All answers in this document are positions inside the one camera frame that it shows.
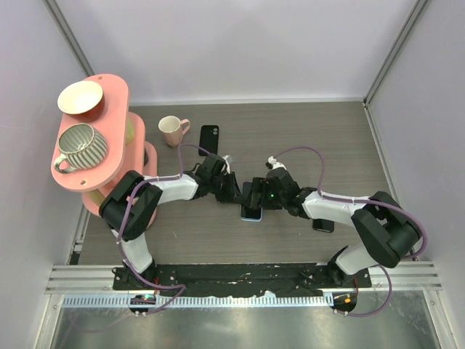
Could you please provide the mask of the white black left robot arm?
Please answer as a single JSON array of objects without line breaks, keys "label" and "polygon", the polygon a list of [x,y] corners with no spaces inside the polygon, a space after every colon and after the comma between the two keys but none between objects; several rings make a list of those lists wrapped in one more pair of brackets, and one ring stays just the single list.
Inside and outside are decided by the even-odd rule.
[{"label": "white black left robot arm", "polygon": [[148,251],[145,231],[157,207],[172,201],[192,201],[209,194],[220,203],[243,203],[235,173],[230,168],[230,156],[209,153],[194,169],[167,177],[144,177],[130,170],[104,199],[99,215],[116,237],[125,270],[136,288],[177,288],[155,284],[156,263]]}]

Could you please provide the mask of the blue smartphone black screen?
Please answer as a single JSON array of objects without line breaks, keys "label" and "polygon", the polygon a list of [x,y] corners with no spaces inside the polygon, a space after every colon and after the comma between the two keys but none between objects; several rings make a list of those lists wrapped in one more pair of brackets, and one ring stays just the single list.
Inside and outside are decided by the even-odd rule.
[{"label": "blue smartphone black screen", "polygon": [[[252,182],[244,182],[242,185],[242,194],[244,198],[247,198],[250,194]],[[262,220],[262,209],[251,209],[246,206],[245,203],[240,206],[240,218],[243,221],[259,222]]]}]

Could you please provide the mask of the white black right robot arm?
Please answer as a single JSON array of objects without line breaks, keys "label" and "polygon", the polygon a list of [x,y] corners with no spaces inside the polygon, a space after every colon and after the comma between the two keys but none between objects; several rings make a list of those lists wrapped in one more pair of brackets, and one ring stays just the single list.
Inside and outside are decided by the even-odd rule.
[{"label": "white black right robot arm", "polygon": [[315,230],[331,232],[337,223],[354,228],[360,243],[342,248],[327,264],[329,281],[337,287],[348,285],[356,273],[375,265],[395,268],[424,240],[420,223],[388,193],[331,195],[299,186],[284,167],[270,170],[266,177],[255,177],[244,200],[249,209],[284,209],[294,217],[311,220]]}]

